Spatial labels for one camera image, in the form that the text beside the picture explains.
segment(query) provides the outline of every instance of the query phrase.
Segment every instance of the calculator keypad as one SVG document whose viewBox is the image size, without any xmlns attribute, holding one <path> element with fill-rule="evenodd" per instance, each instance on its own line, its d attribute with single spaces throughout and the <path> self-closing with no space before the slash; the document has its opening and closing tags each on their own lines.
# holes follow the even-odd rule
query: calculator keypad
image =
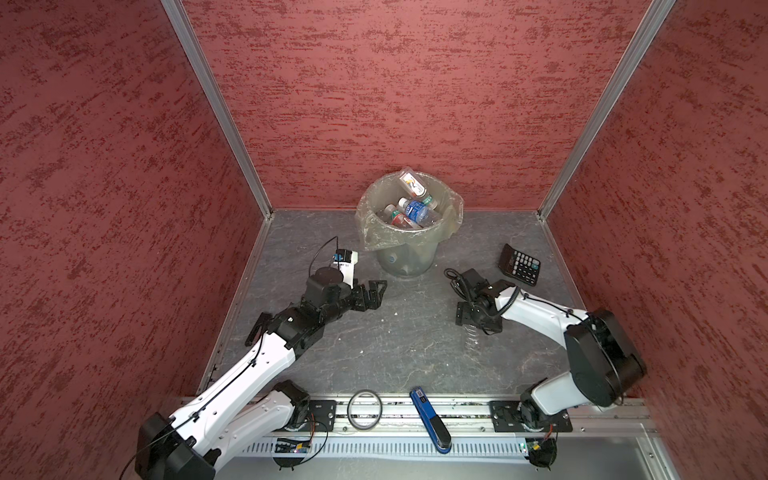
<svg viewBox="0 0 768 480">
<path fill-rule="evenodd" d="M 541 266 L 541 263 L 538 260 L 530 255 L 515 250 L 509 263 L 513 276 L 528 284 L 536 284 L 539 267 Z"/>
</svg>

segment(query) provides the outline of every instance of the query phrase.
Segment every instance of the calculator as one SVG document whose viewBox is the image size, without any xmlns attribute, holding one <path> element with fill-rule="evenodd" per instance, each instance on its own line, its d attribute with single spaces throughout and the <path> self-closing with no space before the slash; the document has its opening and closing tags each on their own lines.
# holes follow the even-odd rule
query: calculator
<svg viewBox="0 0 768 480">
<path fill-rule="evenodd" d="M 498 259 L 498 268 L 502 269 L 504 275 L 534 286 L 541 271 L 541 262 L 505 243 L 502 256 Z"/>
</svg>

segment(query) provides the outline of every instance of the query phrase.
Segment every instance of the bottle label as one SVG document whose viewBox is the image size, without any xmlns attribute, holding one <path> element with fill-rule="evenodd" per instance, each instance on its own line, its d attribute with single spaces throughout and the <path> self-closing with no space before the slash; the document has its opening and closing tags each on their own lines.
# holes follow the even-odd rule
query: bottle label
<svg viewBox="0 0 768 480">
<path fill-rule="evenodd" d="M 416 219 L 419 218 L 419 212 L 422 211 L 422 209 L 427 208 L 427 206 L 417 200 L 413 200 L 408 206 L 406 207 L 406 215 L 408 218 L 416 222 Z"/>
<path fill-rule="evenodd" d="M 405 173 L 400 179 L 408 185 L 408 188 L 411 189 L 411 192 L 413 192 L 417 197 L 421 197 L 423 194 L 427 193 L 427 189 L 422 185 L 422 183 L 416 178 L 411 175 L 410 173 Z"/>
</svg>

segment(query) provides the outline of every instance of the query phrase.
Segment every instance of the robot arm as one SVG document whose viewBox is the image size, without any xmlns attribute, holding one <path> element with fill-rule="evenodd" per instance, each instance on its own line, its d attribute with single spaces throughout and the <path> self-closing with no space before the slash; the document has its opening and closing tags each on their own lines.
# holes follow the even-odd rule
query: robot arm
<svg viewBox="0 0 768 480">
<path fill-rule="evenodd" d="M 513 320 L 542 333 L 566 349 L 571 370 L 545 379 L 521 395 L 520 420 L 530 429 L 551 423 L 562 410 L 594 403 L 607 407 L 645 375 L 646 366 L 613 313 L 558 305 L 525 292 L 507 280 L 490 284 L 476 271 L 446 271 L 465 302 L 457 324 L 495 333 Z"/>
<path fill-rule="evenodd" d="M 338 268 L 319 268 L 307 279 L 298 303 L 274 317 L 262 313 L 249 336 L 248 353 L 235 366 L 169 419 L 152 415 L 139 431 L 136 473 L 144 480 L 210 480 L 253 439 L 303 423 L 309 395 L 292 382 L 278 384 L 259 403 L 241 410 L 323 337 L 325 325 L 348 310 L 379 308 L 386 281 L 370 281 L 366 290 L 353 278 L 355 263 L 357 252 L 337 250 Z"/>
</svg>

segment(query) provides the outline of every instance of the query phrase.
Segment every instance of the trash can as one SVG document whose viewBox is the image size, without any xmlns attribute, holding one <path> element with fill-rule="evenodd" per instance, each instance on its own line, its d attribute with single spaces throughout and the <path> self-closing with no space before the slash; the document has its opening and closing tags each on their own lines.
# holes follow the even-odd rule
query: trash can
<svg viewBox="0 0 768 480">
<path fill-rule="evenodd" d="M 400 197 L 409 195 L 392 173 L 373 182 L 357 205 L 355 222 L 362 248 L 376 251 L 382 268 L 396 276 L 418 276 L 429 270 L 435 260 L 438 243 L 447 240 L 462 225 L 464 200 L 448 185 L 432 175 L 418 173 L 429 194 L 439 203 L 435 209 L 442 218 L 421 230 L 401 230 L 384 223 L 376 212 Z"/>
</svg>

